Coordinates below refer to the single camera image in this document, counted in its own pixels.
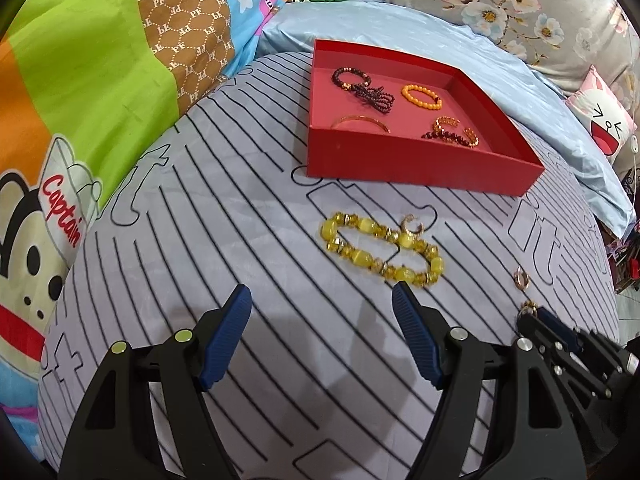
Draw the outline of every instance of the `open red mouth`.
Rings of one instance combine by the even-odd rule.
[[[21,317],[0,304],[0,337],[36,361],[42,356],[44,336]]]
[[[591,121],[591,137],[593,137],[598,147],[607,156],[613,155],[618,149],[619,143],[616,138],[594,121]]]

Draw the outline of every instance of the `red box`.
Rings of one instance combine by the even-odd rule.
[[[395,97],[391,112],[382,114],[352,92],[338,88],[332,75],[340,67],[358,68]],[[362,79],[343,73],[340,79]],[[404,85],[425,86],[439,95],[438,111],[420,108],[404,97]],[[424,94],[418,99],[431,102]],[[412,54],[345,41],[316,40],[311,71],[307,174],[312,177],[378,180],[450,187],[521,196],[544,166],[509,118],[461,70]],[[348,115],[375,118],[332,124]],[[468,148],[441,139],[421,139],[439,116],[460,120],[461,133],[470,126],[479,144]]]

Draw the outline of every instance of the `lime green stripe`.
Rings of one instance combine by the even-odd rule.
[[[40,117],[102,179],[104,205],[178,120],[174,76],[148,47],[137,0],[27,0],[10,41]]]

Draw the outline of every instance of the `tiled floor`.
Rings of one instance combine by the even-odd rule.
[[[620,320],[620,342],[626,344],[640,332],[640,292],[630,286],[616,296],[616,303]]]

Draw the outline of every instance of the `gray fabric with black stripes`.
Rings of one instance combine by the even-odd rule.
[[[107,204],[46,339],[40,425],[54,466],[111,343],[162,342],[241,282],[254,310],[227,375],[204,396],[240,475],[404,478],[439,394],[419,377],[402,339],[392,284],[324,250],[318,227],[337,210],[394,226],[419,216],[446,272],[418,298],[481,340],[510,344],[526,298],[571,326],[617,337],[595,220],[552,148],[518,126],[546,166],[523,198],[309,179],[310,62],[307,54],[252,62],[162,135]],[[420,266],[414,254],[344,235],[394,264]],[[532,277],[525,294],[511,278],[518,265]],[[488,384],[465,472],[479,464],[491,402]],[[179,473],[160,388],[152,405],[165,464]]]

